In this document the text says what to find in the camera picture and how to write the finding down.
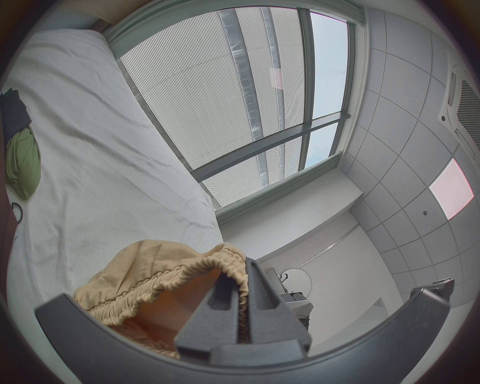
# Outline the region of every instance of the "black loop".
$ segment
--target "black loop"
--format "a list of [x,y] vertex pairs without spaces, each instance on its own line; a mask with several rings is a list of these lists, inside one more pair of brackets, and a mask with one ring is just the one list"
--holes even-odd
[[20,209],[20,220],[17,220],[17,224],[20,224],[20,222],[24,217],[24,210],[22,209],[22,207],[20,207],[20,204],[18,203],[12,203],[12,210],[13,210],[13,207],[18,207]]

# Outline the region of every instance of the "green cloth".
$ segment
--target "green cloth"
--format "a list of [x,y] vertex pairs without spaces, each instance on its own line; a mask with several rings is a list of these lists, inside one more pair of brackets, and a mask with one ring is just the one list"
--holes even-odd
[[28,199],[40,183],[40,158],[33,135],[28,128],[17,132],[7,144],[6,183],[17,195]]

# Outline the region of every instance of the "air conditioner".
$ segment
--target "air conditioner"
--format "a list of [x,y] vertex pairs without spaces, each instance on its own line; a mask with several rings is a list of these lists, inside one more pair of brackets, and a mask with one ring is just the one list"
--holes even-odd
[[480,94],[460,59],[451,52],[447,59],[447,88],[438,119],[480,172]]

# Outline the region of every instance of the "blue sky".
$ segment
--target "blue sky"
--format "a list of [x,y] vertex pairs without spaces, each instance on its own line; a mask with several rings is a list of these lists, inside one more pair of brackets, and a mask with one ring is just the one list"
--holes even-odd
[[[347,74],[347,24],[312,13],[315,45],[315,98],[313,118],[340,111]],[[310,135],[305,167],[328,157],[335,136],[336,124]]]

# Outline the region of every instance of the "white fabric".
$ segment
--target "white fabric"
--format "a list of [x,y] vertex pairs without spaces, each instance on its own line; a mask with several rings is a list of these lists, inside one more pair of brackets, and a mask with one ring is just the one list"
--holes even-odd
[[103,36],[35,35],[3,91],[18,89],[42,154],[10,256],[9,308],[34,350],[75,381],[34,309],[72,294],[125,246],[142,239],[205,252],[222,242],[210,198],[175,157],[126,84]]

